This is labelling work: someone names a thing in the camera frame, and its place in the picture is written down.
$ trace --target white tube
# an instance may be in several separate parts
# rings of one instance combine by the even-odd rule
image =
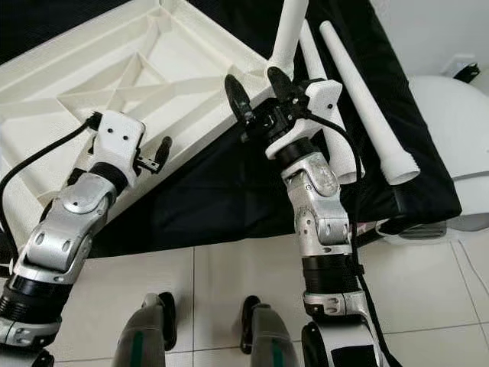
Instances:
[[[309,28],[307,20],[303,22],[303,28],[300,32],[300,48],[302,48],[304,61],[306,62],[307,73],[310,79],[323,78],[327,79],[326,71],[322,65],[321,57],[314,42],[313,34]],[[313,111],[319,117],[326,118],[325,110]],[[335,106],[335,111],[330,118],[337,126],[345,130],[342,116],[339,113],[338,106]],[[351,184],[357,180],[355,158],[353,152],[346,140],[334,130],[322,126],[324,138],[328,145],[329,166],[338,178],[341,185]],[[361,166],[361,176],[365,175],[363,165]]]
[[[300,28],[303,26],[308,4],[309,0],[283,2],[274,52],[268,60],[268,67],[278,67],[291,79],[293,79],[293,57],[296,54]]]
[[[381,170],[387,182],[393,186],[412,180],[419,174],[418,165],[397,140],[331,22],[324,21],[319,30],[381,159]]]

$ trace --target green stripe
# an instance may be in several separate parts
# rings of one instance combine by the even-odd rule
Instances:
[[[274,367],[283,367],[283,353],[276,340],[272,340],[272,352],[274,354]]]
[[[138,331],[134,335],[131,350],[131,367],[142,367],[143,362],[143,333]]]

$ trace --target black cloth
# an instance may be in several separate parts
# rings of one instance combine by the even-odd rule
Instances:
[[[2,0],[1,3],[5,6],[5,3],[19,2]],[[45,41],[121,1],[32,3],[49,4],[48,9],[22,8],[22,15],[18,16],[28,13],[28,19],[36,20],[33,27],[25,27],[25,22],[15,24],[11,10],[0,11],[2,60],[33,47],[32,40]],[[81,4],[85,3],[88,5],[83,10]],[[282,0],[191,0],[190,3],[262,56],[271,55]],[[43,16],[47,11],[55,13]],[[6,18],[10,20],[5,26]],[[322,21],[332,21],[400,143],[414,156],[422,171],[404,185],[387,184],[378,156],[344,91],[339,108],[367,172],[361,183],[360,220],[391,218],[393,227],[405,228],[457,216],[461,207],[452,180],[368,0],[310,0],[307,18],[328,76],[341,82],[318,31]],[[28,42],[22,44],[19,37],[26,37]],[[303,80],[306,69],[300,49],[295,61],[296,79]],[[241,133],[241,126],[230,128],[107,225],[96,236],[91,256],[124,255],[293,232],[293,211],[280,172],[261,149],[242,144]],[[317,142],[324,149],[324,141]],[[353,207],[353,186],[342,190],[342,202],[349,212]],[[136,243],[128,241],[134,238],[138,239]]]

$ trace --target white wall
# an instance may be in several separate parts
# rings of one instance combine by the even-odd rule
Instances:
[[[371,2],[406,74],[438,74],[455,54],[489,67],[489,0]]]

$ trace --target black cable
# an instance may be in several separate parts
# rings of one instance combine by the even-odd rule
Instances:
[[[357,148],[355,147],[355,144],[353,143],[352,139],[348,136],[345,130],[334,124],[333,122],[330,122],[326,119],[323,119],[322,117],[319,117],[317,115],[314,115],[312,113],[306,114],[304,116],[306,119],[313,120],[320,125],[323,125],[327,128],[330,128],[334,130],[335,132],[338,132],[348,143],[350,146],[351,151],[353,152],[353,157],[355,159],[355,170],[356,170],[356,191],[355,191],[355,206],[354,206],[354,211],[353,211],[353,216],[351,218],[351,254],[353,261],[355,263],[355,267],[357,269],[360,268],[360,262],[358,260],[358,243],[357,243],[357,224],[358,224],[358,215],[360,212],[360,194],[361,194],[361,161],[360,161],[360,155],[358,154]],[[361,288],[365,292],[365,298],[367,299],[367,305],[368,309],[371,314],[371,319],[372,323],[374,324],[375,331],[377,332],[377,338],[379,340],[379,345],[384,353],[387,361],[389,362],[391,367],[395,366],[401,366],[401,364],[395,359],[392,354],[390,354],[389,348],[387,346],[387,343],[384,338],[384,334],[382,333],[382,328],[381,328],[381,323],[378,319],[377,311],[375,310],[375,305],[374,301],[372,300],[372,296],[370,294],[370,291],[368,290],[367,282],[364,279],[364,276],[361,272],[357,273],[358,280],[360,281]]]
[[[10,226],[8,225],[7,217],[5,216],[4,206],[3,206],[3,194],[5,192],[5,188],[7,187],[8,182],[20,171],[26,168],[29,164],[34,163],[39,158],[43,157],[47,153],[52,150],[58,148],[59,146],[65,144],[76,136],[80,135],[87,127],[89,127],[89,121],[87,120],[83,123],[77,130],[74,132],[70,132],[68,135],[62,137],[61,139],[55,141],[54,143],[48,145],[47,147],[41,149],[37,153],[32,154],[29,158],[25,159],[17,166],[12,168],[6,175],[3,177],[2,181],[0,181],[0,224],[2,224],[3,233],[5,236],[5,244],[8,247],[11,258],[15,262],[18,260],[18,250],[15,244],[14,236],[12,231],[10,230]]]

